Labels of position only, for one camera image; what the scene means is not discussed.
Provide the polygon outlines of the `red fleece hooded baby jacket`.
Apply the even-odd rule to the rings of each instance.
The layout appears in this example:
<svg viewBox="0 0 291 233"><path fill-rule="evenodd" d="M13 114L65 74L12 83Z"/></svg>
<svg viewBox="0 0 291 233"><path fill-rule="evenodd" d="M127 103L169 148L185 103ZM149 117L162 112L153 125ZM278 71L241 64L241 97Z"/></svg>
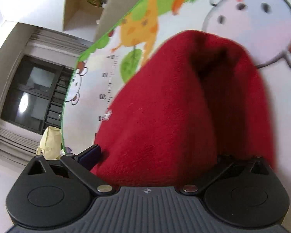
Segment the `red fleece hooded baby jacket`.
<svg viewBox="0 0 291 233"><path fill-rule="evenodd" d="M187 30L166 41L112 101L91 170L114 186L182 186L219 155L275 163L267 94L239 44Z"/></svg>

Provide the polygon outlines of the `yellow fabric storage bag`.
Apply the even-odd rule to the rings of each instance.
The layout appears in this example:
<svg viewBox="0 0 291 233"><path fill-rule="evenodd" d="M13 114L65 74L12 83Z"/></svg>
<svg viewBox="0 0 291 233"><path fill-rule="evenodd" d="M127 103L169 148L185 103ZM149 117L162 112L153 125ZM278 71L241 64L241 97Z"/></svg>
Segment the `yellow fabric storage bag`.
<svg viewBox="0 0 291 233"><path fill-rule="evenodd" d="M46 160L56 160L61 156L61 129L49 126L44 131L36 155L42 155Z"/></svg>

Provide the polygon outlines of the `grey window curtain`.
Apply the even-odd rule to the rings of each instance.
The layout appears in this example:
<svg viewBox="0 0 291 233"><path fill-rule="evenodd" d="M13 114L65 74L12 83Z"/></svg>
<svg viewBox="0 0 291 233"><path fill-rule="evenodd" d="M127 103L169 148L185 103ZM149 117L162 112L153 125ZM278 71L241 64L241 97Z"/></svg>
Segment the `grey window curtain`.
<svg viewBox="0 0 291 233"><path fill-rule="evenodd" d="M79 57L92 42L54 30L36 27L27 41L27 46Z"/></svg>

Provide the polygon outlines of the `cartoon animal play mat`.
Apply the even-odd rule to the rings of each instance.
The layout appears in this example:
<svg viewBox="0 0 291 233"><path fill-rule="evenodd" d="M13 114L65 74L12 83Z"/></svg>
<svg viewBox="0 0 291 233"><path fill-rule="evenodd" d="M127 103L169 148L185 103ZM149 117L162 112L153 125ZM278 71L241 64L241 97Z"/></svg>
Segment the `cartoon animal play mat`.
<svg viewBox="0 0 291 233"><path fill-rule="evenodd" d="M63 142L120 186L182 186L220 156L276 166L273 98L291 84L291 0L139 0L78 59Z"/></svg>

